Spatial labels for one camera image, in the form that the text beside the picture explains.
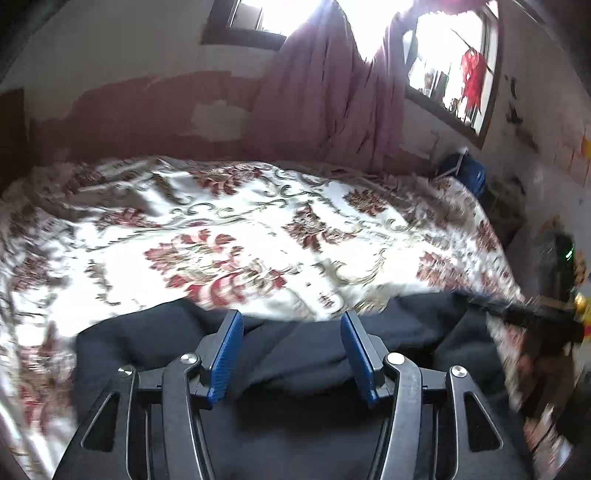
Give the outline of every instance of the silver bolt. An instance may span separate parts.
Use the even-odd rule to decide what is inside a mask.
[[[181,363],[185,365],[192,365],[197,361],[197,355],[194,353],[184,353],[181,355]]]
[[[404,363],[404,355],[398,352],[389,353],[386,359],[393,365],[402,365]]]
[[[464,367],[460,367],[460,365],[454,365],[452,367],[452,375],[458,378],[464,378],[468,374],[468,370]]]
[[[122,367],[119,367],[119,376],[120,377],[128,377],[133,373],[133,368],[131,367],[131,365],[124,365]]]

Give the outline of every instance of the bedspread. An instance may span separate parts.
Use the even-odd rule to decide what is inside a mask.
[[[450,178],[152,157],[59,164],[5,192],[0,238],[0,418],[32,478],[51,478],[75,430],[72,340],[105,318],[183,296],[310,321],[444,288],[519,297],[485,214]],[[512,332],[489,327],[511,369]]]

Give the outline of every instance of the window frame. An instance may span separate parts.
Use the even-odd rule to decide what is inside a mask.
[[[236,8],[238,7],[238,3],[239,0],[214,0],[212,9],[207,19],[207,23],[203,30],[201,45],[233,45],[240,47],[262,48],[264,50],[279,50],[287,38],[285,35],[230,26],[236,12]],[[477,148],[482,148],[484,146],[486,135],[491,125],[492,114],[495,109],[496,98],[501,79],[505,38],[504,8],[502,6],[502,2],[498,2],[498,8],[498,18],[494,16],[488,7],[484,7],[479,11],[479,15],[486,15],[487,17],[496,21],[498,36],[495,71],[493,72],[491,94],[489,95],[489,99],[486,104],[486,111],[483,116],[482,126],[479,133],[476,133],[472,126],[465,125],[461,120],[452,115],[452,113],[449,112],[445,107],[435,103],[429,97],[411,87],[408,83],[406,85],[405,91],[405,96],[408,100],[416,103],[418,106],[453,128]],[[483,29],[483,35],[489,35],[489,32],[485,33],[484,30],[486,29]],[[486,53],[486,48],[488,48],[488,46],[486,45],[486,39],[484,38],[483,40],[485,42],[484,53]],[[471,120],[472,125],[474,125],[476,115],[474,115]]]

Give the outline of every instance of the blue gripper pad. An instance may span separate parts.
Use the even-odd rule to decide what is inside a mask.
[[[340,317],[340,339],[345,347],[347,360],[353,371],[353,377],[355,377],[355,383],[361,398],[367,402],[368,406],[373,407],[378,402],[378,394],[374,385],[374,373],[347,312]]]
[[[242,345],[244,336],[244,322],[242,314],[237,310],[231,310],[220,330],[223,330],[228,317],[232,315],[232,321],[227,327],[225,337],[217,351],[215,360],[212,363],[209,391],[207,392],[207,403],[213,407],[226,394],[226,389],[230,381],[230,374],[238,355],[238,350]]]

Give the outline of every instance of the garment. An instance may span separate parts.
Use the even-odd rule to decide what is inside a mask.
[[[82,332],[76,340],[73,388],[79,418],[119,366],[163,367],[195,350],[204,335],[217,330],[224,314],[177,300]],[[213,410],[202,411],[216,479],[366,478],[389,412],[370,410],[361,400],[339,322],[244,321],[245,337],[226,398]],[[390,351],[403,353],[421,367],[447,370],[464,365],[532,475],[522,424],[509,407],[485,317],[467,310],[465,297],[432,293],[394,298],[383,312],[361,321]],[[424,412],[421,428],[428,431],[428,409]],[[417,480],[426,478],[428,448],[425,442],[420,446]]]
[[[462,57],[462,72],[464,73],[464,97],[468,100],[466,109],[473,106],[480,111],[480,97],[482,97],[482,88],[484,87],[484,77],[486,76],[486,59],[484,55],[472,48]]]

